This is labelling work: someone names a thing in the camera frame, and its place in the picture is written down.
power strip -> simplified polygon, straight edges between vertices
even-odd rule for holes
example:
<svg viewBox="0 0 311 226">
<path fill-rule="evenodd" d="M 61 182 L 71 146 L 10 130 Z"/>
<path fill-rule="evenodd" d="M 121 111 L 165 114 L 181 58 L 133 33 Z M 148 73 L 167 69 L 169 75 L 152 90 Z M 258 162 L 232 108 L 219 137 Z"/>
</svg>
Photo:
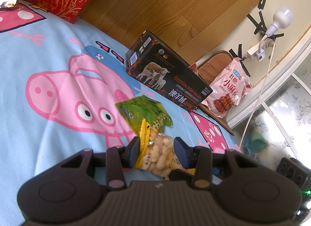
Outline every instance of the power strip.
<svg viewBox="0 0 311 226">
<path fill-rule="evenodd" d="M 273 47 L 274 41 L 270 38 L 267 38 L 263 42 L 263 50 L 266 50 L 268 47 Z M 247 51 L 247 57 L 250 58 L 251 60 L 256 58 L 255 53 L 258 51 L 259 48 L 259 42 L 253 46 L 252 48 L 248 49 Z"/>
</svg>

ribbed black surface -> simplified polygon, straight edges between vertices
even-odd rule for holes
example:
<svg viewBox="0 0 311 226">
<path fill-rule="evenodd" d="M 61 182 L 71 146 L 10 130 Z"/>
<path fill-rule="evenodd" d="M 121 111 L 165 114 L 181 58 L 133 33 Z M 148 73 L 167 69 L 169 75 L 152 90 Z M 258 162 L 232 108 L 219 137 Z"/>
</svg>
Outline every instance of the ribbed black surface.
<svg viewBox="0 0 311 226">
<path fill-rule="evenodd" d="M 26 223 L 24 226 L 42 224 Z M 207 191 L 186 182 L 133 182 L 125 190 L 110 192 L 89 216 L 66 226 L 294 226 L 243 222 L 223 211 Z"/>
</svg>

green plastic wrapper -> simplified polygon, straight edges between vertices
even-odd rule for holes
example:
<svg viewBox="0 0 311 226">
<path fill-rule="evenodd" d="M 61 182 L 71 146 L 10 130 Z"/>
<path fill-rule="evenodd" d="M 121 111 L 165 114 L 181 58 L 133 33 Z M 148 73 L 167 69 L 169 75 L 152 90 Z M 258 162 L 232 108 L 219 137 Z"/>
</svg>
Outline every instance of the green plastic wrapper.
<svg viewBox="0 0 311 226">
<path fill-rule="evenodd" d="M 152 127 L 162 133 L 164 132 L 165 125 L 173 125 L 171 117 L 165 111 L 162 104 L 146 96 L 139 96 L 116 103 L 116 107 L 136 134 L 139 134 L 144 118 Z"/>
</svg>

black box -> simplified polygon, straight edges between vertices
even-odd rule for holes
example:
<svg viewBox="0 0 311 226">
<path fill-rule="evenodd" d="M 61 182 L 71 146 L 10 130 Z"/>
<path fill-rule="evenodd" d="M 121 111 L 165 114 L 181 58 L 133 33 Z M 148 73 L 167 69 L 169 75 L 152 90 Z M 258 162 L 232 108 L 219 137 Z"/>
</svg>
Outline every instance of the black box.
<svg viewBox="0 0 311 226">
<path fill-rule="evenodd" d="M 126 72 L 189 112 L 212 92 L 186 61 L 148 30 L 127 51 Z"/>
</svg>

white light bulb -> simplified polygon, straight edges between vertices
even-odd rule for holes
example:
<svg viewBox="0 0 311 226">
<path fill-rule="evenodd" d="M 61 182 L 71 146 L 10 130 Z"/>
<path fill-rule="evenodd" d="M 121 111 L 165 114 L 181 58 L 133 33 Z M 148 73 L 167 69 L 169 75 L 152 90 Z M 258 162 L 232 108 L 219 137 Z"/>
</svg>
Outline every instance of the white light bulb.
<svg viewBox="0 0 311 226">
<path fill-rule="evenodd" d="M 271 37 L 277 30 L 286 29 L 294 20 L 294 14 L 287 7 L 282 7 L 273 15 L 273 24 L 266 31 L 266 35 Z"/>
</svg>

